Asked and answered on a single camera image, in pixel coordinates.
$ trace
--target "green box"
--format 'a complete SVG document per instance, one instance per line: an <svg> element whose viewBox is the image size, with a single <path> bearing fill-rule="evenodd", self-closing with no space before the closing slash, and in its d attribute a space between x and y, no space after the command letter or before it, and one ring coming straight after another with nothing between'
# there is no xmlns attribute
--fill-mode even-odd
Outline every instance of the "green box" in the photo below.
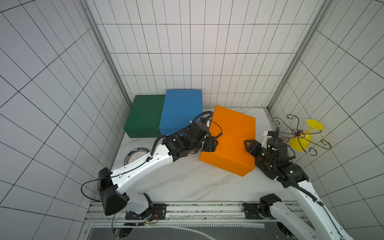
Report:
<svg viewBox="0 0 384 240"><path fill-rule="evenodd" d="M158 137L165 95L136 95L124 125L129 137Z"/></svg>

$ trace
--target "white tiled wall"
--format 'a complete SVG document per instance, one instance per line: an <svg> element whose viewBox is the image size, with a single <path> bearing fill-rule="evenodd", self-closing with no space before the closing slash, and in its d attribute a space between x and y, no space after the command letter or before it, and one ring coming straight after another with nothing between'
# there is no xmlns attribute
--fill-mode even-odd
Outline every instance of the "white tiled wall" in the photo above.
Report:
<svg viewBox="0 0 384 240"><path fill-rule="evenodd" d="M127 105L77 0L0 11L1 238L77 239Z"/></svg>
<svg viewBox="0 0 384 240"><path fill-rule="evenodd" d="M304 130L307 119L324 124L333 148L295 161L355 239L384 235L383 5L335 0L270 111L297 115Z"/></svg>
<svg viewBox="0 0 384 240"><path fill-rule="evenodd" d="M267 106L322 0L87 0L129 97Z"/></svg>

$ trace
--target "blue box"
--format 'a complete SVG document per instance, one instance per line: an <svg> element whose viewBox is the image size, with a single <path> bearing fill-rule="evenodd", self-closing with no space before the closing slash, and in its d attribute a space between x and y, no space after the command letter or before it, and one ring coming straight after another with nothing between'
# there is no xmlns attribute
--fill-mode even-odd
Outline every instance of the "blue box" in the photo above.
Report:
<svg viewBox="0 0 384 240"><path fill-rule="evenodd" d="M174 134L202 112L203 94L201 90L167 90L159 126L161 134Z"/></svg>

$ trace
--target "orange box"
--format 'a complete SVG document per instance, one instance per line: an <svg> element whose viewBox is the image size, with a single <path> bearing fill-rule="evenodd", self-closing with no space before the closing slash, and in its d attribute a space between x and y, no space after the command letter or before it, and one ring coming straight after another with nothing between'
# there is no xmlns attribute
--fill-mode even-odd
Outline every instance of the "orange box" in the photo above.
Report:
<svg viewBox="0 0 384 240"><path fill-rule="evenodd" d="M212 120L223 129L215 152L201 152L199 160L244 177L255 168L255 158L245 150L244 141L256 136L256 119L216 106ZM217 136L220 128L211 123L209 131Z"/></svg>

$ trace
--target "red wire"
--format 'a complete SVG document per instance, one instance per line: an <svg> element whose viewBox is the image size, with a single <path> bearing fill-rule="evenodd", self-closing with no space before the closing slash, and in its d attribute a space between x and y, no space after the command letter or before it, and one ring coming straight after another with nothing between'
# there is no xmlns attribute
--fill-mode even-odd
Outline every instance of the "red wire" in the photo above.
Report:
<svg viewBox="0 0 384 240"><path fill-rule="evenodd" d="M156 210L152 210L152 212L156 212L157 213L157 216L155 218L155 220L157 220L155 223L157 223L159 221L159 212L156 211Z"/></svg>

